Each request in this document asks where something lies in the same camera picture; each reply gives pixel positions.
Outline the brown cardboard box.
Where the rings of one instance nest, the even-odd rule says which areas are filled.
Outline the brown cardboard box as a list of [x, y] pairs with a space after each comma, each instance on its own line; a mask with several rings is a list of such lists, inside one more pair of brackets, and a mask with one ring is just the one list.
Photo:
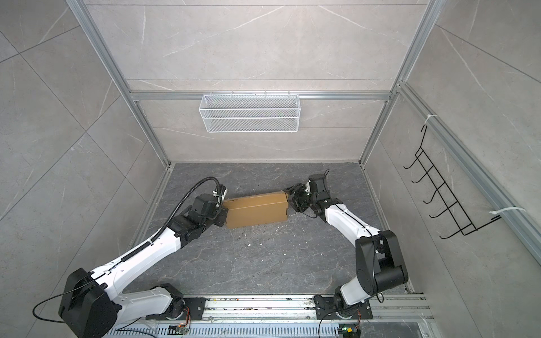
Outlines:
[[226, 226], [236, 229], [284, 222], [288, 219], [287, 198], [285, 192], [273, 192], [226, 200]]

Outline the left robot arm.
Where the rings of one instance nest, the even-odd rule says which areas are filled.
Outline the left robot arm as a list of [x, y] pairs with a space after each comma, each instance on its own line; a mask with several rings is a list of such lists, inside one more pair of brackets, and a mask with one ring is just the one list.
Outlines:
[[184, 314], [183, 294], [169, 283], [126, 294], [124, 289], [154, 264], [199, 238], [227, 217], [223, 196], [201, 194], [134, 249], [90, 272], [79, 268], [65, 284], [59, 316], [77, 337], [103, 337], [115, 325], [136, 319], [175, 320]]

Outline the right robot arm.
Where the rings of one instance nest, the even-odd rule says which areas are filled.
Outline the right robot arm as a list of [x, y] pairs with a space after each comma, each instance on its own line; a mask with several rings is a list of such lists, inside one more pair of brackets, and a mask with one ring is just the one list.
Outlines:
[[337, 229], [354, 245], [355, 277], [337, 288], [332, 307], [336, 314], [350, 317], [372, 297], [408, 283], [409, 273], [397, 235], [362, 221], [341, 200], [332, 197], [327, 175], [311, 175], [308, 183], [288, 187], [285, 193], [295, 212], [312, 210], [316, 218]]

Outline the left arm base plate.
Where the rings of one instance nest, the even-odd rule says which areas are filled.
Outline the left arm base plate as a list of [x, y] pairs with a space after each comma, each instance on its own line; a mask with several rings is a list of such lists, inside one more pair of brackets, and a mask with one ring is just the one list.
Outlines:
[[200, 321], [204, 314], [207, 300], [203, 297], [174, 299], [162, 314], [147, 315], [146, 320], [155, 321]]

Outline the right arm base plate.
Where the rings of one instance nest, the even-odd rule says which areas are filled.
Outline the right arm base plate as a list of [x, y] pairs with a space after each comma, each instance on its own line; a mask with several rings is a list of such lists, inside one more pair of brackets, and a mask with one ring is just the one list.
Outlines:
[[312, 300], [319, 320], [371, 320], [373, 318], [368, 300], [355, 305], [347, 305], [339, 294], [332, 297], [317, 294]]

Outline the aluminium mounting rail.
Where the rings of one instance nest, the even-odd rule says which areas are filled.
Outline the aluminium mounting rail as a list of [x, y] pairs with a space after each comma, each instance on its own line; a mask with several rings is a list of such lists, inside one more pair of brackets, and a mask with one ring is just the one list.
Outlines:
[[422, 294], [386, 294], [380, 303], [365, 301], [348, 315], [337, 315], [331, 295], [188, 295], [194, 324], [203, 323], [433, 323]]

